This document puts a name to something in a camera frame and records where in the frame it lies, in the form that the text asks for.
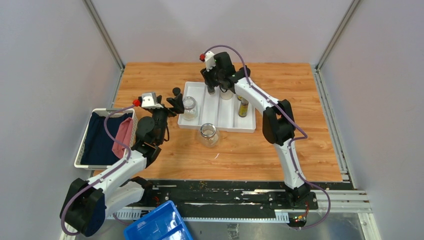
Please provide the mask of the small spice bottle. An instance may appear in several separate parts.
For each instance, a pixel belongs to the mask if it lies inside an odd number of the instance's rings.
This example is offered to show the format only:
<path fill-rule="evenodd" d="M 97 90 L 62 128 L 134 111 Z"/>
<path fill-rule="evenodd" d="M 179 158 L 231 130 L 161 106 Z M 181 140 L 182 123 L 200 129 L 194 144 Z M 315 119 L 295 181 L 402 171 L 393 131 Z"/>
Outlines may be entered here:
<path fill-rule="evenodd" d="M 210 95 L 213 95 L 216 92 L 214 87 L 207 86 L 206 88 Z"/>
<path fill-rule="evenodd" d="M 180 94 L 181 94 L 181 89 L 180 89 L 179 87 L 174 87 L 174 88 L 172 89 L 172 93 L 173 93 L 173 95 L 176 97 L 176 96 L 178 96 L 178 95 L 180 95 Z"/>

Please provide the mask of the dark blue cloth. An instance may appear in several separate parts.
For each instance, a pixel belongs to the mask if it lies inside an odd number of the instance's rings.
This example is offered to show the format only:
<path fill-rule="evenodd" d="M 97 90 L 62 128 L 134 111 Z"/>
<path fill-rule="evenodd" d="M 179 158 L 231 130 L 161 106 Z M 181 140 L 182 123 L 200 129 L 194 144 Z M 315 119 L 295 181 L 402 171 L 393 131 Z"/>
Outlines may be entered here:
<path fill-rule="evenodd" d="M 113 138 L 115 138 L 120 124 L 128 117 L 133 119 L 133 114 L 131 112 L 124 113 L 118 117 L 112 116 L 108 119 L 106 125 Z M 105 119 L 105 116 L 101 116 L 96 112 L 91 114 L 80 160 L 82 165 L 111 166 L 120 160 L 112 152 L 115 141 L 106 133 L 104 127 Z"/>

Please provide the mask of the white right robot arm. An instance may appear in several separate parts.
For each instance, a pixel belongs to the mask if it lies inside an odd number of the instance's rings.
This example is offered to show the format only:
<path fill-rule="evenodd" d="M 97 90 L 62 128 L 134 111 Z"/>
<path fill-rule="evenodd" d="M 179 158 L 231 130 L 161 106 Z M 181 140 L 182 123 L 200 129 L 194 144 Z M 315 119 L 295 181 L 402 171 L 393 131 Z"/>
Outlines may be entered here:
<path fill-rule="evenodd" d="M 236 70 L 227 52 L 215 54 L 207 51 L 199 59 L 205 64 L 200 73 L 210 93 L 217 89 L 234 93 L 261 113 L 262 134 L 274 146 L 283 169 L 286 204 L 292 209 L 301 207 L 311 187 L 306 183 L 296 152 L 297 125 L 290 102 L 278 100 L 262 90 L 253 82 L 246 66 Z"/>

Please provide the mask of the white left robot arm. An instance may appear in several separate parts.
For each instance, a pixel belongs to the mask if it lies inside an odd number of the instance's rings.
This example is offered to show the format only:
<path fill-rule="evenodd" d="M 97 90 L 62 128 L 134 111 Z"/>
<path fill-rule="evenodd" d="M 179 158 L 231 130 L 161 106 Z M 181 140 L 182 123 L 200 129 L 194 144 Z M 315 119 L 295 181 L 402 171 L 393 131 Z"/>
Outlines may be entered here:
<path fill-rule="evenodd" d="M 181 89 L 172 90 L 173 97 L 166 100 L 170 107 L 161 103 L 162 97 L 147 92 L 135 99 L 132 105 L 111 110 L 103 121 L 106 134 L 127 152 L 102 173 L 87 180 L 75 179 L 67 191 L 60 217 L 62 232 L 68 236 L 94 235 L 105 219 L 132 203 L 142 207 L 153 201 L 152 183 L 135 174 L 149 167 L 161 152 L 160 145 L 169 141 L 168 119 L 183 114 Z M 132 146 L 117 140 L 109 132 L 107 122 L 111 116 L 135 107 L 141 107 L 151 115 L 142 117 L 136 127 Z"/>

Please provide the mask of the blue plastic bin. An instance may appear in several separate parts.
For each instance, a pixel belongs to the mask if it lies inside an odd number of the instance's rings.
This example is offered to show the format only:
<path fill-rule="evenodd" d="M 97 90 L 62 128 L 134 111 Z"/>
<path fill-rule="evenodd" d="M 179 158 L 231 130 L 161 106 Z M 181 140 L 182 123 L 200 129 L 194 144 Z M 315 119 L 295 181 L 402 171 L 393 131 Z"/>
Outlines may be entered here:
<path fill-rule="evenodd" d="M 168 200 L 123 231 L 126 240 L 192 240 L 173 201 Z"/>

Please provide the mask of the black-lid shaker jar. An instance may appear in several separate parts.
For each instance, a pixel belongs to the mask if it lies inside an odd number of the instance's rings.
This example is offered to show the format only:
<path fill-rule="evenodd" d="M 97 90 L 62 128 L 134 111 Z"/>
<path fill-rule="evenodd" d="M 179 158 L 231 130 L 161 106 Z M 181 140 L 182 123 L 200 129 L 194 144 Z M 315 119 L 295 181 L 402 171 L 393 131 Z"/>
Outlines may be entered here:
<path fill-rule="evenodd" d="M 246 66 L 246 72 L 247 72 L 247 76 L 250 77 L 251 76 L 251 70 Z"/>
<path fill-rule="evenodd" d="M 227 100 L 231 100 L 233 98 L 234 93 L 229 89 L 220 90 L 219 96 L 220 96 L 221 99 L 227 101 Z"/>

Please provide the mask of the clear glass jar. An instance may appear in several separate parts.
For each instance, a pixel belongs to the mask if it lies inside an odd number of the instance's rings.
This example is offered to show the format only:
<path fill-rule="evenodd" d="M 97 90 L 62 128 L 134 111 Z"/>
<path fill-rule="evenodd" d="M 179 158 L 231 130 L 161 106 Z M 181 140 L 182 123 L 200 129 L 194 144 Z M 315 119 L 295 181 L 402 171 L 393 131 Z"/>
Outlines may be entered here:
<path fill-rule="evenodd" d="M 220 133 L 215 125 L 205 123 L 200 127 L 197 139 L 205 147 L 212 148 L 219 143 Z"/>
<path fill-rule="evenodd" d="M 184 107 L 183 118 L 187 121 L 194 120 L 198 116 L 196 99 L 192 96 L 186 96 L 182 102 Z"/>

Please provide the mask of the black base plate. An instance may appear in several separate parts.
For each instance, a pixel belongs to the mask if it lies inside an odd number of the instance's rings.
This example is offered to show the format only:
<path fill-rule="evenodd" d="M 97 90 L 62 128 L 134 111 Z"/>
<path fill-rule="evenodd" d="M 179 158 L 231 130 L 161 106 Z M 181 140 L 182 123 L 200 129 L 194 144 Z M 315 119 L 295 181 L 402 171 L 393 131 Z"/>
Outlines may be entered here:
<path fill-rule="evenodd" d="M 182 217 L 221 219 L 270 219 L 276 210 L 302 215 L 319 208 L 314 192 L 294 200 L 281 181 L 153 179 L 151 183 L 148 199 L 130 207 L 153 210 L 172 201 Z"/>

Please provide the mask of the white divided tray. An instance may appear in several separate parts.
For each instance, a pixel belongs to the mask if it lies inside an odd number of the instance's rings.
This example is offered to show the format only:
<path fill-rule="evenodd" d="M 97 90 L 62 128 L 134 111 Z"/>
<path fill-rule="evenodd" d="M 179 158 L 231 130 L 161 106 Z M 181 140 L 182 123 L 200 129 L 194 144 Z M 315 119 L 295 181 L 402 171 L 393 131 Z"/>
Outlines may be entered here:
<path fill-rule="evenodd" d="M 178 116 L 177 124 L 181 129 L 198 130 L 203 124 L 211 123 L 219 131 L 236 133 L 254 133 L 256 130 L 256 114 L 251 104 L 248 105 L 247 116 L 239 116 L 241 102 L 236 96 L 229 100 L 220 97 L 219 90 L 210 95 L 203 82 L 187 81 L 184 85 L 184 97 L 196 100 L 197 117 L 186 120 Z"/>

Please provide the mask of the pink cloth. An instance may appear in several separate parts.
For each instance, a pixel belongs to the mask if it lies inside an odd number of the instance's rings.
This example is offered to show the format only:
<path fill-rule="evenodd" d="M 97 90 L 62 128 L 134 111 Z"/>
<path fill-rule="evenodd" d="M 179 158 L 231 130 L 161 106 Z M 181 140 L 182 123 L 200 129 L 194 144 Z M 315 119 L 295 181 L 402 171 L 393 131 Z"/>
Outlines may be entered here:
<path fill-rule="evenodd" d="M 115 139 L 126 146 L 130 146 L 131 135 L 133 130 L 133 119 L 131 117 L 126 118 L 123 122 L 120 123 L 118 131 L 115 135 Z M 124 157 L 126 148 L 121 144 L 114 142 L 112 146 L 112 152 L 118 159 Z"/>

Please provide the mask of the white laundry basket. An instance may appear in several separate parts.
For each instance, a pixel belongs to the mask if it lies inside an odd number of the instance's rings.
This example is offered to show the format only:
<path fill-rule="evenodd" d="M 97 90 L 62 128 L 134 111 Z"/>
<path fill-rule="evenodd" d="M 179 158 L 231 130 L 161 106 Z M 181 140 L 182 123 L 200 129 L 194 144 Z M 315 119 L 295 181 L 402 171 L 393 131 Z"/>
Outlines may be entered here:
<path fill-rule="evenodd" d="M 114 111 L 114 108 L 95 108 L 92 110 L 74 160 L 75 168 L 104 170 L 127 153 L 124 147 L 116 144 L 107 135 L 104 127 L 106 117 Z M 130 147 L 134 143 L 137 121 L 135 110 L 130 108 L 109 117 L 106 125 L 109 133 L 116 138 L 121 124 L 124 123 L 123 127 L 127 132 L 122 142 Z"/>

